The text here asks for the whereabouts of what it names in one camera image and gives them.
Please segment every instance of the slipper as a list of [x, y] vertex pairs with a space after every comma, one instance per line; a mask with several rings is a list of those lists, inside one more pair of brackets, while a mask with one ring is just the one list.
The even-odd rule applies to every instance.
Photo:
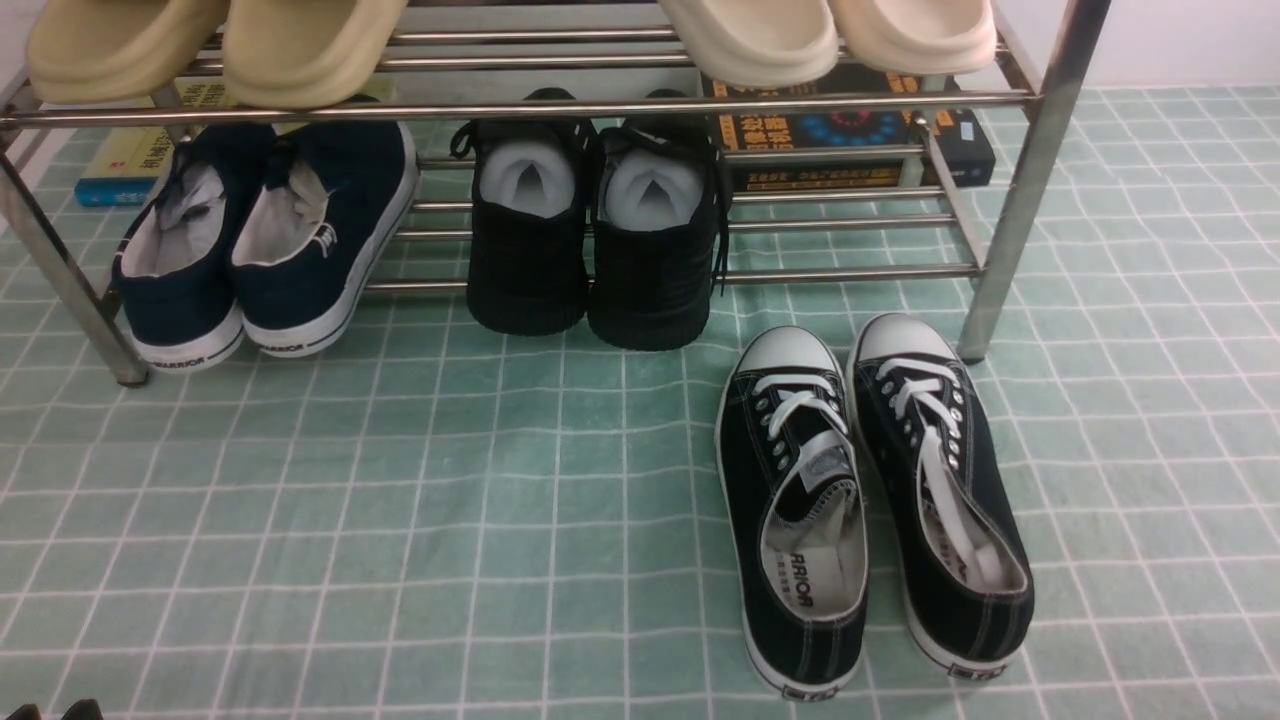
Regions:
[[374, 74], [408, 0], [232, 0], [227, 91], [259, 108], [342, 102]]
[[46, 102], [142, 97], [172, 82], [227, 19], [229, 0], [49, 0], [27, 40]]
[[824, 0], [658, 0], [698, 68], [739, 87], [812, 82], [836, 67]]
[[849, 51], [878, 70], [972, 73], [996, 59], [991, 0], [829, 0]]

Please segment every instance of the shoelace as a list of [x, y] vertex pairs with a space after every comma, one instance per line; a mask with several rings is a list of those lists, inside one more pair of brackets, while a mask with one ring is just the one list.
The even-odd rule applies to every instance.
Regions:
[[[959, 386], [960, 379], [954, 370], [945, 365], [911, 360], [909, 357], [893, 357], [881, 365], [876, 373], [876, 382], [883, 380], [895, 369], [934, 375], [929, 379], [904, 382], [897, 388], [897, 393], [890, 398], [890, 404], [893, 407], [893, 416], [901, 420], [906, 415], [908, 401], [914, 400], [922, 410], [931, 410], [937, 420], [941, 420], [941, 428], [945, 428], [948, 436], [946, 447], [943, 447], [938, 424], [927, 423], [922, 429], [919, 439], [916, 439], [910, 421], [904, 425], [904, 430], [911, 436], [913, 445], [919, 443], [920, 446], [918, 469], [924, 477], [924, 484], [929, 488], [929, 495], [933, 497], [933, 506], [937, 510], [938, 520], [942, 523], [942, 532], [946, 533], [947, 541], [955, 548], [965, 566], [974, 571], [969, 578], [970, 583], [974, 584], [975, 589], [1000, 588], [1005, 584], [1005, 570], [1000, 562], [1000, 553], [995, 544], [992, 544], [991, 538], [980, 537], [980, 534], [975, 538], [970, 534], [961, 516], [960, 507], [963, 501], [957, 497], [955, 489], [956, 483], [952, 470], [956, 470], [959, 466], [956, 454], [960, 448], [960, 421], [964, 419], [964, 415], [959, 409], [948, 409], [942, 402], [940, 393], [943, 389], [941, 378], [951, 380], [952, 386]], [[893, 392], [893, 383], [886, 383], [882, 392], [886, 395]], [[964, 401], [964, 396], [959, 391], [955, 391], [952, 400], [959, 404]], [[950, 456], [946, 454], [946, 450], [952, 451]]]
[[854, 447], [849, 442], [849, 425], [845, 423], [844, 418], [840, 416], [838, 405], [836, 405], [836, 392], [822, 375], [801, 375], [801, 374], [778, 374], [778, 375], [764, 375], [755, 382], [751, 387], [751, 397], [758, 397], [756, 410], [764, 410], [768, 406], [768, 398], [760, 397], [764, 391], [774, 386], [801, 386], [812, 388], [817, 386], [826, 391], [827, 396], [832, 400], [823, 400], [814, 393], [813, 389], [778, 389], [778, 397], [782, 402], [778, 404], [773, 413], [767, 414], [762, 423], [765, 427], [765, 438], [769, 442], [777, 441], [773, 446], [773, 456], [778, 457], [777, 469], [782, 470], [791, 461], [786, 452], [786, 442], [778, 441], [778, 434], [782, 433], [782, 425], [801, 407], [810, 410], [817, 410], [831, 425], [829, 430], [815, 434], [809, 438], [803, 446], [800, 446], [800, 455], [796, 457], [795, 464], [791, 466], [791, 471], [783, 479], [783, 484], [790, 480], [791, 475], [800, 471], [809, 460], [817, 457], [819, 454], [831, 450], [832, 447], [840, 447], [845, 451], [845, 457], [849, 460], [850, 468], [854, 462]]

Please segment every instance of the sneaker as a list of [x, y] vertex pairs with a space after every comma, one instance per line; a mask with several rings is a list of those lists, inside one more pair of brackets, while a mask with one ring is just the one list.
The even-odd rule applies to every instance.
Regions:
[[212, 126], [174, 150], [169, 176], [124, 233], [111, 286], [142, 360], [192, 373], [244, 334], [227, 256], [262, 183], [270, 126]]
[[628, 350], [684, 347], [707, 327], [714, 278], [728, 269], [728, 167], [699, 118], [632, 118], [600, 132], [600, 145], [591, 331]]
[[280, 136], [230, 256], [248, 337], [279, 357], [333, 345], [416, 188], [403, 123], [315, 123]]
[[846, 373], [893, 511], [908, 628], [952, 676], [996, 678], [1036, 596], [973, 380], [933, 328], [900, 314], [863, 328]]
[[[543, 88], [529, 100], [572, 100]], [[476, 154], [467, 307], [499, 333], [563, 332], [586, 313], [582, 233], [596, 151], [588, 119], [472, 120], [454, 158]]]
[[721, 487], [755, 669], [782, 697], [833, 697], [867, 621], [867, 519], [831, 350], [765, 332], [730, 375], [716, 424]]

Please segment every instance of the rack leg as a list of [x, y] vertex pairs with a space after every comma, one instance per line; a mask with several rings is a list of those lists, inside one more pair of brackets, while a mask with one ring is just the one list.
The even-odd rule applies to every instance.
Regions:
[[58, 297], [88, 336], [116, 382], [140, 387], [147, 380], [147, 368], [129, 347], [120, 328], [99, 302], [93, 287], [67, 251], [58, 231], [36, 202], [9, 158], [0, 152], [0, 215], [9, 220], [14, 234], [31, 252], [32, 261], [54, 286]]
[[987, 356], [991, 336], [996, 332], [996, 322], [1009, 297], [1014, 273], [1070, 128], [1071, 113], [1110, 6], [1111, 0], [1070, 0], [1066, 5], [1062, 29], [1034, 105], [1036, 111], [1030, 114], [1030, 127], [991, 240], [987, 264], [960, 333], [959, 352], [968, 363], [978, 363]]

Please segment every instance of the shoe rack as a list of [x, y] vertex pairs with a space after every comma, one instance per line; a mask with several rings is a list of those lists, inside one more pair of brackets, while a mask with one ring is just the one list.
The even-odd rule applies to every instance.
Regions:
[[[584, 0], [411, 0], [413, 6], [426, 5], [572, 5]], [[52, 128], [87, 127], [165, 127], [174, 137], [182, 137], [189, 124], [212, 124], [239, 120], [262, 123], [324, 122], [333, 119], [471, 119], [471, 118], [538, 118], [586, 117], [620, 118], [641, 114], [694, 113], [721, 114], [768, 111], [773, 114], [812, 111], [915, 111], [914, 132], [909, 142], [879, 147], [840, 147], [822, 151], [768, 151], [750, 155], [730, 154], [731, 163], [778, 163], [796, 159], [895, 159], [904, 163], [902, 182], [899, 187], [868, 190], [829, 190], [797, 192], [739, 193], [735, 202], [741, 205], [780, 202], [877, 202], [895, 200], [937, 200], [941, 213], [877, 215], [856, 219], [785, 219], [760, 222], [735, 222], [735, 232], [835, 232], [936, 228], [946, 227], [959, 245], [960, 263], [929, 265], [887, 265], [881, 268], [824, 268], [787, 270], [731, 272], [733, 284], [769, 283], [841, 283], [861, 281], [901, 281], [920, 278], [969, 278], [974, 287], [973, 302], [959, 338], [959, 352], [966, 361], [980, 361], [987, 352], [996, 322], [1009, 295], [1014, 273], [1021, 258], [1027, 238], [1039, 210], [1044, 188], [1057, 160], [1059, 150], [1070, 124], [1071, 113], [1079, 97], [1080, 86], [1102, 32], [1111, 0], [1069, 0], [1043, 78], [1037, 77], [1034, 65], [1027, 59], [1018, 40], [998, 18], [1001, 33], [997, 64], [1009, 83], [1001, 91], [943, 91], [941, 78], [928, 78], [922, 92], [904, 96], [891, 94], [820, 95], [765, 100], [737, 99], [662, 99], [634, 101], [572, 101], [572, 102], [520, 102], [485, 105], [425, 105], [394, 104], [378, 106], [340, 105], [311, 111], [279, 111], [257, 109], [192, 110], [180, 108], [177, 91], [170, 87], [157, 92], [155, 109], [42, 109], [36, 101], [24, 77], [19, 77], [0, 97], [4, 113], [0, 115], [0, 150], [8, 151], [22, 131], [37, 131], [36, 142], [44, 140], [45, 131]], [[627, 44], [641, 50], [596, 51], [594, 46]], [[500, 73], [504, 70], [568, 70], [568, 69], [622, 69], [622, 68], [678, 68], [692, 67], [689, 55], [681, 50], [644, 51], [649, 44], [678, 42], [669, 27], [635, 28], [573, 28], [530, 31], [467, 31], [467, 32], [403, 32], [393, 36], [390, 46], [397, 47], [394, 58], [385, 59], [380, 73], [429, 73], [440, 70], [466, 70], [474, 73]], [[191, 77], [218, 77], [221, 60], [218, 58], [221, 38], [210, 40], [212, 51], [207, 59], [195, 61], [187, 72]], [[540, 50], [538, 54], [477, 54], [472, 56], [440, 56], [433, 54], [442, 46], [529, 46], [564, 47], [570, 51]], [[1014, 169], [1012, 183], [1005, 200], [1000, 220], [988, 242], [978, 237], [974, 224], [959, 200], [959, 190], [942, 154], [929, 132], [933, 113], [950, 108], [1018, 106], [1027, 115], [1029, 129]], [[31, 155], [28, 149], [24, 158]], [[938, 186], [920, 186], [922, 164], [928, 159], [938, 168]], [[20, 159], [0, 155], [0, 214], [8, 219], [15, 234], [31, 252], [32, 260], [54, 287], [63, 304], [88, 336], [93, 348], [127, 387], [146, 382], [147, 368], [133, 354], [128, 340], [115, 323], [119, 304], [111, 288], [99, 287], [68, 254], [36, 197], [19, 176]], [[470, 160], [426, 156], [419, 159], [422, 172], [460, 169], [471, 167]], [[422, 199], [413, 205], [413, 213], [462, 215], [470, 202], [440, 202]], [[402, 229], [397, 238], [403, 242], [467, 242], [470, 231], [460, 222], [458, 229]], [[465, 278], [372, 279], [367, 292], [375, 293], [440, 293], [456, 292], [466, 286]]]

